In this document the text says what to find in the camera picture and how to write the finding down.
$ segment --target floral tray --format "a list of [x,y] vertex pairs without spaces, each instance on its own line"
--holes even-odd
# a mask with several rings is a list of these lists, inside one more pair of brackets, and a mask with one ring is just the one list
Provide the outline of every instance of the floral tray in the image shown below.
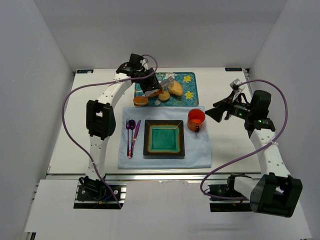
[[[158,97],[151,97],[149,98],[148,104],[144,107],[192,107],[199,105],[196,75],[194,72],[156,72],[155,74],[159,82],[170,76],[173,77],[174,80],[181,84],[183,95],[171,95],[168,101],[162,101],[160,104],[158,104],[159,101],[157,101]],[[136,84],[134,88],[134,97],[142,95],[144,95],[144,93],[139,84]]]

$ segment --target blue placemat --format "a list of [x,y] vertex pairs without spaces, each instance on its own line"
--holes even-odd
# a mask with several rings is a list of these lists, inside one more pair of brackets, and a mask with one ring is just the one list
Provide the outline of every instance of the blue placemat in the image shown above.
[[[156,77],[159,82],[169,78],[174,78],[181,84],[183,89],[182,96],[171,95],[168,101],[161,102],[159,105],[155,104],[158,97],[150,97],[149,102],[144,107],[191,107],[199,105],[199,96],[196,82],[196,75],[194,72],[156,72]],[[142,96],[140,85],[136,84],[134,88],[134,97]]]

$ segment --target white table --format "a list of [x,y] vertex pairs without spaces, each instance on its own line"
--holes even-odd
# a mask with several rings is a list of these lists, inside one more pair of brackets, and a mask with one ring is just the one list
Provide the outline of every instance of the white table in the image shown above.
[[[158,72],[194,72],[196,77],[199,106],[212,108],[212,104],[222,100],[231,93],[229,84],[240,79],[246,81],[241,71],[226,72],[224,68],[159,68]],[[115,69],[95,69],[93,73],[76,74],[72,89],[92,83],[112,81]],[[106,86],[95,86],[81,89],[71,95],[66,108],[66,124],[71,135],[87,150],[90,140],[86,129],[86,104],[95,100],[106,89]],[[244,90],[248,100],[248,87]],[[255,150],[242,119],[231,117],[230,120],[217,123],[207,117],[209,137],[212,144],[212,167],[201,169],[118,169],[118,152],[121,136],[122,110],[124,107],[134,107],[134,86],[132,85],[114,108],[117,126],[110,138],[106,150],[105,172],[107,174],[173,174],[173,173],[208,173],[222,164],[243,156]],[[52,154],[48,174],[84,174],[89,164],[87,155],[68,138],[61,127]],[[260,166],[256,155],[227,166],[219,173],[259,173]]]

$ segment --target red cup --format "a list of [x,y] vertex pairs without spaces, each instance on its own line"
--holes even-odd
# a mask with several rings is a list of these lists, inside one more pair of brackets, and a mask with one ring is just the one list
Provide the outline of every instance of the red cup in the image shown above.
[[190,130],[198,133],[204,124],[206,115],[200,109],[192,109],[188,113],[187,126]]

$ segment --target green plate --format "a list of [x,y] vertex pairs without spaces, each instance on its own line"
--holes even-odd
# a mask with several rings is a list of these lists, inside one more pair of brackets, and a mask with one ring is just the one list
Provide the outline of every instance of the green plate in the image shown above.
[[145,120],[143,155],[184,157],[184,121]]

